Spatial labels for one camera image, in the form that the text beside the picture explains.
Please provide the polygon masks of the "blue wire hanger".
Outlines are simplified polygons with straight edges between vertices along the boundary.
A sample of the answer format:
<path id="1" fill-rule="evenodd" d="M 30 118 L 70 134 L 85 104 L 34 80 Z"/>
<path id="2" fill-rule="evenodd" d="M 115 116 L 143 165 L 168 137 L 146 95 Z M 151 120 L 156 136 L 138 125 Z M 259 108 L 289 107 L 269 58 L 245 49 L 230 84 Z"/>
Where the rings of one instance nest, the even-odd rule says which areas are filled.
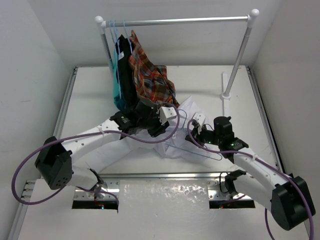
<path id="1" fill-rule="evenodd" d="M 222 160 L 222 155 L 219 153 L 212 153 L 201 148 L 198 148 L 191 141 L 185 140 L 188 137 L 187 122 L 193 115 L 188 114 L 190 111 L 178 109 L 180 115 L 180 122 L 177 131 L 173 136 L 166 140 L 164 144 L 165 156 L 176 159 L 183 158 L 191 162 L 203 162 L 204 160 Z"/>

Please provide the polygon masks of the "white shirt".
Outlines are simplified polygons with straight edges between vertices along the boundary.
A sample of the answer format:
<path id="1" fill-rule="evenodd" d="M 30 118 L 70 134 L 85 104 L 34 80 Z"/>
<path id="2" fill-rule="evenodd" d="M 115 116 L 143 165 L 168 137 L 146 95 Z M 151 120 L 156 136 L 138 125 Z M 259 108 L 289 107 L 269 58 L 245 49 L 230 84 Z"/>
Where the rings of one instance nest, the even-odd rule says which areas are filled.
<path id="1" fill-rule="evenodd" d="M 88 153 L 84 157 L 86 166 L 98 173 L 173 173 L 193 172 L 209 161 L 221 161 L 222 155 L 208 152 L 208 145 L 201 149 L 185 139 L 188 121 L 196 113 L 205 116 L 193 97 L 184 100 L 178 110 L 180 120 L 169 122 L 166 133 L 156 138 L 158 143 L 152 144 L 143 130 L 136 134 L 141 141 L 126 137 Z"/>

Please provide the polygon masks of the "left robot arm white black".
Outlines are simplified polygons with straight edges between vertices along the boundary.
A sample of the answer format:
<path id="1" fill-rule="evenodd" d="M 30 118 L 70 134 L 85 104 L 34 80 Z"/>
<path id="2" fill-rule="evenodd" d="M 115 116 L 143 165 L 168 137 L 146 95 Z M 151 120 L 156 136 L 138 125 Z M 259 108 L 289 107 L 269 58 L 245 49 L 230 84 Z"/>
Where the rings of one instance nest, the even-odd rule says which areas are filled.
<path id="1" fill-rule="evenodd" d="M 55 136 L 48 138 L 40 150 L 35 167 L 51 190 L 65 186 L 92 190 L 103 181 L 91 167 L 79 167 L 75 162 L 98 148 L 147 130 L 155 138 L 165 133 L 169 121 L 177 112 L 172 106 L 159 106 L 141 99 L 133 107 L 116 112 L 109 119 L 74 139 L 62 140 Z"/>

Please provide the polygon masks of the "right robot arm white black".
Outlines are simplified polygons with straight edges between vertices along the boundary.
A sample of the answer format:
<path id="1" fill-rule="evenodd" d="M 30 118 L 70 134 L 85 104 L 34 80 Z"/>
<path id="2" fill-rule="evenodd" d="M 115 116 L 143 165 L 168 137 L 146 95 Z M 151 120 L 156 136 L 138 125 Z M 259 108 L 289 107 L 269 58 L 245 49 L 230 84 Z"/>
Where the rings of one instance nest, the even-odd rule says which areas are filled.
<path id="1" fill-rule="evenodd" d="M 260 159 L 249 145 L 236 137 L 230 117 L 218 116 L 213 129 L 205 126 L 205 116 L 195 113 L 187 123 L 186 140 L 203 149 L 215 145 L 225 159 L 239 167 L 224 178 L 230 196 L 241 193 L 269 211 L 275 222 L 289 231 L 304 221 L 313 221 L 316 210 L 306 181 L 278 171 Z"/>

